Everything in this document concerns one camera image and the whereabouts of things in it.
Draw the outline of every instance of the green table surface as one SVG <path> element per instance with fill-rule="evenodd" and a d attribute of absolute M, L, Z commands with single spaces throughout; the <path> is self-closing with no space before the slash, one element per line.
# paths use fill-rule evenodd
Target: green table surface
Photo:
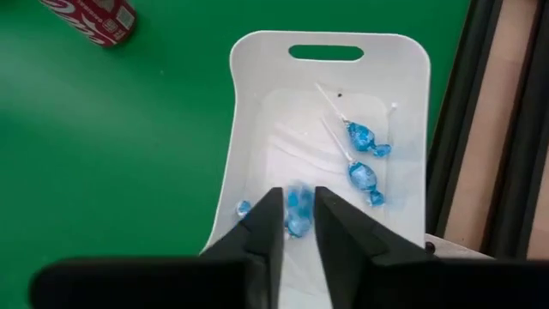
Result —
<path fill-rule="evenodd" d="M 90 43 L 36 0 L 0 1 L 0 307 L 86 255 L 198 253 L 220 192 L 229 51 L 266 30 L 400 33 L 431 57 L 430 136 L 469 1 L 134 0 L 138 28 Z"/>

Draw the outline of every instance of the bin handle cutout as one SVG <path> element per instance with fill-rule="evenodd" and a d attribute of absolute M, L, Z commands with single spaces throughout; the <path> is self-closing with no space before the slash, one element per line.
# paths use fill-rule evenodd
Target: bin handle cutout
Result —
<path fill-rule="evenodd" d="M 364 56 L 359 47 L 344 45 L 294 45 L 288 52 L 296 59 L 316 61 L 356 62 Z"/>

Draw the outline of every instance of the lollipop stick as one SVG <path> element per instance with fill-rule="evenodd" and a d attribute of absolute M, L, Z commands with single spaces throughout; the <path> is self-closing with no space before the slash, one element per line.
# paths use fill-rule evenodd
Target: lollipop stick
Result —
<path fill-rule="evenodd" d="M 343 113 L 337 108 L 334 102 L 328 97 L 326 92 L 324 92 L 324 89 L 320 86 L 320 84 L 318 82 L 315 82 L 315 86 L 317 87 L 318 91 L 323 95 L 324 99 L 326 99 L 326 101 L 332 106 L 337 116 L 339 116 L 339 118 L 343 122 L 347 122 L 347 117 L 345 117 L 345 115 L 343 115 Z"/>
<path fill-rule="evenodd" d="M 347 160 L 349 162 L 352 162 L 353 161 L 353 157 L 345 150 L 345 147 L 343 147 L 343 145 L 341 144 L 340 142 L 340 139 L 337 138 L 337 136 L 335 135 L 335 133 L 332 131 L 332 129 L 329 127 L 328 123 L 326 122 L 326 120 L 323 118 L 323 124 L 324 124 L 324 128 L 326 128 L 326 130 L 328 131 L 328 133 L 332 136 L 332 138 L 334 139 L 335 143 L 337 144 L 337 147 L 341 150 L 341 152 L 343 153 L 343 155 L 345 155 L 345 158 L 347 158 Z"/>

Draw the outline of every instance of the red soda can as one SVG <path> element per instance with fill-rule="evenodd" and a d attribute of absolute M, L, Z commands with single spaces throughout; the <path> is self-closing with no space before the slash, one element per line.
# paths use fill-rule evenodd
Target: red soda can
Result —
<path fill-rule="evenodd" d="M 114 46 L 136 27 L 136 11 L 125 0 L 40 0 L 92 42 Z"/>

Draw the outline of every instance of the black metal frame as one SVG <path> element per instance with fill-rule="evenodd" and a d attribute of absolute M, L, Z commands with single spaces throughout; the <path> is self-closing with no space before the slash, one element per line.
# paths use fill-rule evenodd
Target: black metal frame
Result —
<path fill-rule="evenodd" d="M 525 258 L 549 144 L 549 3 L 541 0 L 507 134 L 483 251 Z"/>
<path fill-rule="evenodd" d="M 426 232 L 442 237 L 503 0 L 473 0 L 427 162 Z"/>

